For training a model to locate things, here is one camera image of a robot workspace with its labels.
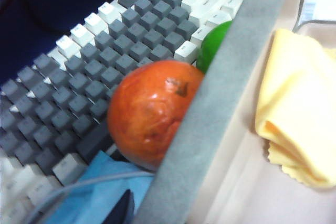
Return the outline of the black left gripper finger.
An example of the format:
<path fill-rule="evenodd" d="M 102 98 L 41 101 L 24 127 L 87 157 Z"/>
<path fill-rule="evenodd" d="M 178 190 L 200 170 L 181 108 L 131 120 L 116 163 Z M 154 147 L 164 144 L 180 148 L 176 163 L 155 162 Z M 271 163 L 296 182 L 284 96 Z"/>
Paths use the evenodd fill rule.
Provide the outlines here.
<path fill-rule="evenodd" d="M 134 216 L 134 207 L 134 195 L 133 192 L 128 189 L 116 205 L 116 223 L 131 223 Z"/>

